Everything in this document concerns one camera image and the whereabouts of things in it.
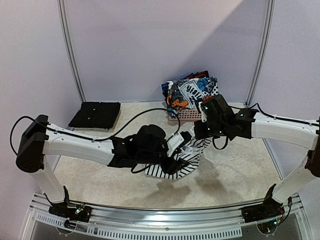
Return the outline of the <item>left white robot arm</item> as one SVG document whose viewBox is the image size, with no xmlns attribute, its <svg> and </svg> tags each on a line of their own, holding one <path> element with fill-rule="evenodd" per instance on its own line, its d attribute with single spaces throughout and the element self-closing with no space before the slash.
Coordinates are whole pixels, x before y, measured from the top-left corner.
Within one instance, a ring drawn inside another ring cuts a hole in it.
<svg viewBox="0 0 320 240">
<path fill-rule="evenodd" d="M 74 213 L 66 187 L 58 181 L 46 161 L 48 155 L 60 155 L 93 161 L 109 168 L 134 168 L 160 165 L 165 174 L 175 174 L 185 161 L 177 155 L 184 138 L 175 133 L 169 138 L 162 128 L 149 124 L 127 137 L 96 138 L 64 130 L 39 115 L 23 132 L 16 153 L 16 166 L 32 175 L 47 200 L 63 216 Z"/>
</svg>

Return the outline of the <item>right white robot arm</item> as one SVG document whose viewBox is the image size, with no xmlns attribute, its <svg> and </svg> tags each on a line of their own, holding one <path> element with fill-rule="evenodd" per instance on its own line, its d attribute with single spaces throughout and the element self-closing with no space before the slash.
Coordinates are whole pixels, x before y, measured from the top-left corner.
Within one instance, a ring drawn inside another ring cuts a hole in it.
<svg viewBox="0 0 320 240">
<path fill-rule="evenodd" d="M 194 133 L 198 140 L 225 137 L 226 142 L 234 138 L 271 139 L 297 145 L 307 149 L 300 165 L 281 183 L 270 187 L 258 213 L 269 218 L 289 197 L 309 182 L 320 176 L 320 122 L 318 120 L 290 119 L 271 115 L 256 109 L 242 108 L 235 113 L 225 98 L 215 95 L 198 101 L 201 120 L 194 122 Z"/>
</svg>

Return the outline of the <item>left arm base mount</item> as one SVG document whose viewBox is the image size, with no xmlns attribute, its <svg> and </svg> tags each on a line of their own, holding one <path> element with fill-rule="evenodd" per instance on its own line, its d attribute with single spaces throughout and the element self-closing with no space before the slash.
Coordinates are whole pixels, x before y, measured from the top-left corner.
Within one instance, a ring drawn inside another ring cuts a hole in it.
<svg viewBox="0 0 320 240">
<path fill-rule="evenodd" d="M 78 222 L 89 222 L 92 210 L 92 207 L 85 205 L 84 203 L 71 205 L 59 203 L 51 205 L 48 212 L 52 215 L 65 218 L 63 227 L 74 230 Z"/>
</svg>

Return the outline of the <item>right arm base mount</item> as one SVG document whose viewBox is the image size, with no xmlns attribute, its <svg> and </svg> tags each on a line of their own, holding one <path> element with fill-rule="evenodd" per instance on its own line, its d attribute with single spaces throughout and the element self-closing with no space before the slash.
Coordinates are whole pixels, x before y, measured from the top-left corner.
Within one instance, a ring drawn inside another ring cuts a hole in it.
<svg viewBox="0 0 320 240">
<path fill-rule="evenodd" d="M 245 206 L 241 208 L 241 216 L 245 223 L 256 222 L 258 231 L 269 236 L 276 232 L 277 228 L 288 218 L 293 205 L 292 197 L 287 200 L 288 212 L 282 203 L 273 201 L 272 198 L 264 200 L 261 204 Z"/>
</svg>

